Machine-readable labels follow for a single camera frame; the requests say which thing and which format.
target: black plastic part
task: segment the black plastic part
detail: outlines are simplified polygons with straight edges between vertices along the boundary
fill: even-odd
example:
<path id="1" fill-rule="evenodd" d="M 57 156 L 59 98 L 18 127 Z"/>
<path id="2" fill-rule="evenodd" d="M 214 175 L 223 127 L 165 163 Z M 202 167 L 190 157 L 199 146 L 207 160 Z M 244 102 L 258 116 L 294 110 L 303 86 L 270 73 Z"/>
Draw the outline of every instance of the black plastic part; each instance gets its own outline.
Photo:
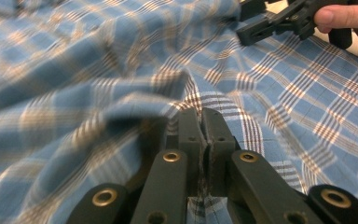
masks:
<path id="1" fill-rule="evenodd" d="M 230 171 L 257 223 L 322 223 L 261 155 L 235 151 Z"/>
<path id="2" fill-rule="evenodd" d="M 352 44 L 351 29 L 333 29 L 328 34 L 329 42 L 340 49 L 347 49 Z"/>
<path id="3" fill-rule="evenodd" d="M 230 199 L 227 199 L 227 210 L 231 217 L 233 224 L 255 224 L 255 218 L 248 207 L 241 206 L 238 203 L 234 203 Z"/>
<path id="4" fill-rule="evenodd" d="M 212 109 L 202 110 L 201 127 L 209 145 L 209 159 L 205 170 L 208 170 L 207 179 L 212 196 L 227 195 L 225 184 L 226 167 L 231 154 L 236 148 L 236 140 L 232 136 L 223 116 Z"/>
<path id="5" fill-rule="evenodd" d="M 200 158 L 203 154 L 204 139 L 197 118 L 196 109 L 190 108 L 179 113 L 178 149 L 188 156 L 187 182 L 189 196 L 197 196 L 200 175 Z"/>
<path id="6" fill-rule="evenodd" d="M 277 35 L 293 31 L 301 40 L 314 34 L 316 24 L 313 21 L 315 13 L 328 5 L 347 5 L 347 0 L 289 0 L 289 6 L 276 14 L 272 19 L 264 18 L 240 28 L 237 31 L 238 38 L 244 46 L 253 45 L 255 42 L 267 38 L 275 32 Z M 341 49 L 351 46 L 351 29 L 333 30 L 329 34 L 330 43 Z"/>
<path id="7" fill-rule="evenodd" d="M 159 152 L 146 180 L 131 224 L 185 223 L 186 172 L 187 155 L 183 151 L 163 150 Z"/>
<path id="8" fill-rule="evenodd" d="M 324 223 L 358 223 L 358 199 L 344 189 L 330 185 L 312 187 L 307 203 Z"/>
<path id="9" fill-rule="evenodd" d="M 111 197 L 116 197 L 111 203 L 105 206 L 97 206 L 93 203 L 93 198 L 99 193 L 101 201 L 106 201 Z M 127 191 L 124 187 L 116 184 L 101 184 L 89 190 L 82 200 L 77 204 L 68 220 L 67 224 L 119 224 L 128 223 L 129 213 L 126 210 Z"/>
<path id="10" fill-rule="evenodd" d="M 253 16 L 263 13 L 266 10 L 264 0 L 244 0 L 240 2 L 240 21 L 246 21 Z"/>
<path id="11" fill-rule="evenodd" d="M 237 30 L 237 36 L 243 46 L 254 43 L 273 35 L 275 27 L 269 23 L 267 18 L 253 22 Z"/>

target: wrinkled fabric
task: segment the wrinkled fabric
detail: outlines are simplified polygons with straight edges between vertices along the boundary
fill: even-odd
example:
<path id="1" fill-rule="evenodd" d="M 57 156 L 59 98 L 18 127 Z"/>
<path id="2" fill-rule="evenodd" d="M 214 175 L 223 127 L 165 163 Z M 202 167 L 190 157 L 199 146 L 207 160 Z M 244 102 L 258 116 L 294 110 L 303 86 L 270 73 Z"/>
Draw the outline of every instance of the wrinkled fabric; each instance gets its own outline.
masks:
<path id="1" fill-rule="evenodd" d="M 176 133 L 191 107 L 222 113 L 292 188 L 358 197 L 358 58 L 290 33 L 242 47 L 239 13 L 234 0 L 0 0 L 0 223 L 64 223 L 88 190 L 126 185 L 145 136 Z M 230 223 L 226 202 L 189 200 L 187 223 Z"/>

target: blue plaid fabric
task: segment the blue plaid fabric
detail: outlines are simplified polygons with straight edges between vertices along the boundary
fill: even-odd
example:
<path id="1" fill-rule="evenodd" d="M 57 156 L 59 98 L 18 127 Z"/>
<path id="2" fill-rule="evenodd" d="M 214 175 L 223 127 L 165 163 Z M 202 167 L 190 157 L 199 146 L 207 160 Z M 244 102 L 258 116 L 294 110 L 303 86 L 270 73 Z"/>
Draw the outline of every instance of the blue plaid fabric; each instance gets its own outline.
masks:
<path id="1" fill-rule="evenodd" d="M 358 58 L 291 34 L 244 48 L 239 10 L 0 0 L 0 223 L 64 223 L 91 188 L 128 183 L 142 136 L 175 133 L 190 107 L 221 112 L 241 148 L 294 189 L 327 183 L 358 197 Z M 226 199 L 190 199 L 187 222 L 230 223 Z"/>

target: cloth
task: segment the cloth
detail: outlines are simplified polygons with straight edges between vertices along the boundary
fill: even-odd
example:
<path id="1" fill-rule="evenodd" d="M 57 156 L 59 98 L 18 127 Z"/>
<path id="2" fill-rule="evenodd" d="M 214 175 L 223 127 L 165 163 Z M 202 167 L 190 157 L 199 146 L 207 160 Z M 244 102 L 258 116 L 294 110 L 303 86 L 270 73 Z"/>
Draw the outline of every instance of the cloth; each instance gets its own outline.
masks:
<path id="1" fill-rule="evenodd" d="M 358 197 L 358 58 L 290 33 L 244 48 L 239 13 L 235 0 L 0 0 L 0 223 L 64 223 L 89 189 L 126 185 L 144 136 L 175 133 L 190 107 L 222 113 L 294 189 Z M 224 198 L 187 212 L 231 221 Z"/>

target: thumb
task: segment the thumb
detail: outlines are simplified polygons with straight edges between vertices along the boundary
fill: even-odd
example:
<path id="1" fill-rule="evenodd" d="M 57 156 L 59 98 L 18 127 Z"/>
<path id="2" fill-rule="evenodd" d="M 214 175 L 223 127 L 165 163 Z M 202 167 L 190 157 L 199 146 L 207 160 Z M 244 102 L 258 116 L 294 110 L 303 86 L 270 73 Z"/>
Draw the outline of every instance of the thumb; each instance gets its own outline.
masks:
<path id="1" fill-rule="evenodd" d="M 358 6 L 327 6 L 315 14 L 318 26 L 329 28 L 358 28 Z"/>

